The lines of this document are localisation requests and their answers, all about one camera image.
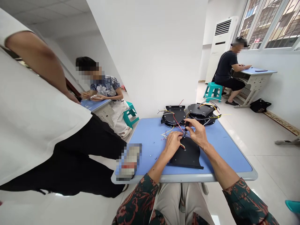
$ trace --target cap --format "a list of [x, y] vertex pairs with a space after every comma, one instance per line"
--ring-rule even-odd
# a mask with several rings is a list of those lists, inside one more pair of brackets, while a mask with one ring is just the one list
[[245, 48], [249, 47], [247, 39], [244, 39], [243, 36], [237, 37], [232, 43], [231, 46], [243, 44]]

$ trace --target person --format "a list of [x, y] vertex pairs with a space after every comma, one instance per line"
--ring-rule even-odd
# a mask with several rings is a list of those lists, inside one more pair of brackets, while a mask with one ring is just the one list
[[123, 99], [121, 85], [118, 80], [115, 77], [104, 74], [102, 67], [99, 67], [97, 62], [86, 56], [76, 59], [76, 67], [92, 81], [91, 89], [88, 92], [82, 93], [82, 99], [91, 99], [95, 102], [111, 99], [109, 104], [113, 110], [111, 116], [113, 129], [121, 138], [125, 139], [132, 131], [132, 128], [127, 126], [123, 119], [123, 113], [128, 110], [129, 107], [127, 102]]
[[[278, 224], [267, 205], [248, 187], [243, 178], [220, 157], [206, 138], [205, 127], [195, 119], [187, 127], [192, 140], [207, 155], [216, 179], [223, 189], [231, 214], [237, 225]], [[181, 132], [171, 132], [165, 149], [154, 166], [141, 179], [135, 190], [120, 205], [112, 224], [179, 225], [179, 202], [182, 192], [185, 203], [185, 224], [214, 225], [198, 183], [164, 183], [153, 212], [158, 183], [168, 161], [180, 146]]]
[[46, 43], [2, 9], [0, 45], [39, 74], [0, 48], [0, 190], [118, 196], [124, 185], [113, 184], [113, 170], [88, 155], [118, 159], [125, 141], [68, 91]]
[[248, 47], [247, 40], [242, 36], [237, 37], [236, 40], [231, 44], [230, 50], [223, 53], [223, 55], [221, 56], [216, 74], [214, 76], [214, 82], [216, 84], [232, 89], [230, 97], [225, 102], [229, 105], [238, 105], [238, 103], [236, 103], [233, 99], [245, 87], [244, 82], [231, 77], [231, 69], [233, 68], [235, 72], [240, 72], [251, 67], [251, 65], [245, 66], [238, 63], [237, 54], [239, 54], [240, 51], [246, 47]]

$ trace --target white wall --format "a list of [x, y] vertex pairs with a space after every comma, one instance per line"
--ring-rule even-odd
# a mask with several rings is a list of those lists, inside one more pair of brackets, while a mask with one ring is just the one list
[[196, 102], [207, 0], [87, 2], [140, 118]]
[[106, 75], [114, 76], [123, 84], [99, 30], [59, 38], [56, 42], [74, 66], [77, 57], [88, 56], [99, 62]]
[[205, 80], [216, 24], [228, 17], [240, 17], [245, 0], [210, 0], [207, 5], [199, 80]]
[[268, 110], [300, 128], [300, 54], [267, 54], [242, 51], [239, 63], [251, 64], [257, 68], [278, 71], [271, 76], [267, 86], [258, 93], [257, 99], [272, 103]]
[[89, 85], [84, 83], [76, 71], [75, 59], [79, 56], [88, 56], [98, 61], [107, 75], [116, 77], [123, 84], [92, 13], [82, 13], [32, 27], [47, 40], [47, 44], [53, 48], [74, 79], [79, 80], [83, 90], [89, 90]]

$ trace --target decorative floor border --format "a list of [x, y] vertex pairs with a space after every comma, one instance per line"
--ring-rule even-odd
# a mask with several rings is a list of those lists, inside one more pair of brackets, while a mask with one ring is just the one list
[[298, 128], [296, 128], [293, 125], [289, 124], [288, 122], [286, 122], [282, 118], [278, 117], [274, 113], [272, 113], [270, 111], [266, 111], [266, 112], [264, 112], [264, 114], [267, 115], [268, 117], [270, 117], [275, 122], [279, 123], [281, 126], [283, 126], [284, 128], [286, 128], [287, 130], [289, 130], [290, 132], [292, 132], [296, 136], [300, 135], [300, 130]]

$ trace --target floor-standing air conditioner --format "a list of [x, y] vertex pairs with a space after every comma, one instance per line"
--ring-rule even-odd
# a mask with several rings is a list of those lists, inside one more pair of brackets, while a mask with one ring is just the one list
[[212, 81], [221, 55], [229, 50], [232, 40], [236, 38], [233, 37], [233, 35], [237, 24], [237, 16], [229, 17], [217, 23], [215, 35], [212, 39], [212, 49], [210, 52], [205, 83]]

